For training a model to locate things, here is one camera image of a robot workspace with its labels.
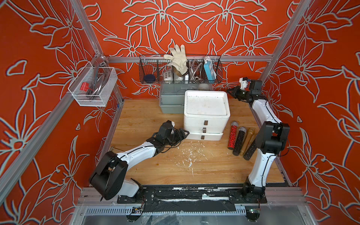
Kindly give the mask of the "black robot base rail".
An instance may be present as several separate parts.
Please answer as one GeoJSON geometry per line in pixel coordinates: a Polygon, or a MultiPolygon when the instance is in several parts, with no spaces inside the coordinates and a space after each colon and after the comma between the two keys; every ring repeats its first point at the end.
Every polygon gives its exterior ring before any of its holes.
{"type": "Polygon", "coordinates": [[[136,197],[117,196],[120,204],[143,204],[145,212],[235,212],[259,208],[265,196],[242,196],[242,184],[145,185],[136,197]]]}

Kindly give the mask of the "black glitter microphone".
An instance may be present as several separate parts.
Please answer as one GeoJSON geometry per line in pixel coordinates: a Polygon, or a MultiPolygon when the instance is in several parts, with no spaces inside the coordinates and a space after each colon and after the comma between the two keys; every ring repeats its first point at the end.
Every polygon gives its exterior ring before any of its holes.
{"type": "Polygon", "coordinates": [[[246,150],[246,152],[243,155],[243,158],[247,161],[249,161],[251,159],[251,157],[253,156],[253,154],[255,153],[257,149],[257,145],[256,145],[256,140],[254,140],[251,145],[248,147],[248,149],[246,150]]]}

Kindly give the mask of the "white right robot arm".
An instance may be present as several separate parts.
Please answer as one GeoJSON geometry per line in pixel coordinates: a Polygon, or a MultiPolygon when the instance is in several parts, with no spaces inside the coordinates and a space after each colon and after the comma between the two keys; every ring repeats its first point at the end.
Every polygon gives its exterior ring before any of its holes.
{"type": "Polygon", "coordinates": [[[243,198],[249,201],[250,198],[264,197],[268,173],[274,159],[286,147],[290,126],[283,123],[271,109],[267,97],[262,94],[262,81],[244,77],[239,82],[239,86],[228,89],[227,93],[248,103],[262,124],[255,140],[243,155],[245,160],[250,160],[257,153],[254,167],[242,188],[243,198]]]}

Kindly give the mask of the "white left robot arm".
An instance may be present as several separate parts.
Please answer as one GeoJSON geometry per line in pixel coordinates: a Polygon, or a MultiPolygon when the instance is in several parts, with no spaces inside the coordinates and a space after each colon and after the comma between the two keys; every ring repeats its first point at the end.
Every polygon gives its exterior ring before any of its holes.
{"type": "Polygon", "coordinates": [[[143,193],[142,185],[134,179],[126,179],[126,173],[137,164],[178,147],[190,132],[176,129],[173,121],[164,122],[143,144],[131,150],[107,152],[99,161],[89,182],[100,193],[101,198],[110,200],[124,196],[138,200],[143,193]]]}

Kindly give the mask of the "black microphone silver head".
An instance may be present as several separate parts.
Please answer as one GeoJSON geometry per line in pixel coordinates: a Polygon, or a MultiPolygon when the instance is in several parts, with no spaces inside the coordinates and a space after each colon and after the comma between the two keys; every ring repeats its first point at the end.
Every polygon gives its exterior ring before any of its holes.
{"type": "Polygon", "coordinates": [[[246,138],[246,134],[247,134],[247,129],[245,127],[240,127],[239,132],[238,132],[238,136],[236,138],[235,146],[234,146],[234,149],[233,149],[233,152],[232,152],[233,155],[235,155],[235,156],[240,155],[242,145],[243,145],[243,141],[246,138]]]}

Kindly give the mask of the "white drawer cabinet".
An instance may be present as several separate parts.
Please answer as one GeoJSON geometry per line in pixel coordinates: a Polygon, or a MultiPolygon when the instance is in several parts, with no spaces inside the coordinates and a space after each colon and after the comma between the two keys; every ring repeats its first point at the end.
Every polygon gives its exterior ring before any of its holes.
{"type": "Polygon", "coordinates": [[[184,130],[188,140],[219,141],[230,118],[224,91],[186,91],[184,130]]]}

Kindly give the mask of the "red glitter microphone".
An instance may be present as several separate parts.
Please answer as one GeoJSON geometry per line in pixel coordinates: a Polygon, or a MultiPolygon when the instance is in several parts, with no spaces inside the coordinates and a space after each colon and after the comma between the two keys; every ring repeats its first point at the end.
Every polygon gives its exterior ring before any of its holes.
{"type": "Polygon", "coordinates": [[[236,121],[231,122],[230,135],[229,135],[228,146],[227,146],[227,148],[230,150],[234,150],[234,147],[235,147],[238,125],[239,124],[236,121]]]}

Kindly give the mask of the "gold microphone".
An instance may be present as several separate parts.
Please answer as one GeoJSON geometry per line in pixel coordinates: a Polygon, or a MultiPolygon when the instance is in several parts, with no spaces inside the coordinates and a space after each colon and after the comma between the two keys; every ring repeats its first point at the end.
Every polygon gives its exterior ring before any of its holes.
{"type": "Polygon", "coordinates": [[[246,133],[246,137],[245,137],[245,140],[243,141],[243,144],[242,144],[242,147],[241,147],[241,152],[240,154],[241,155],[244,155],[246,149],[247,149],[247,146],[250,142],[250,139],[251,137],[253,136],[253,134],[255,133],[255,130],[251,127],[248,129],[247,133],[246,133]]]}

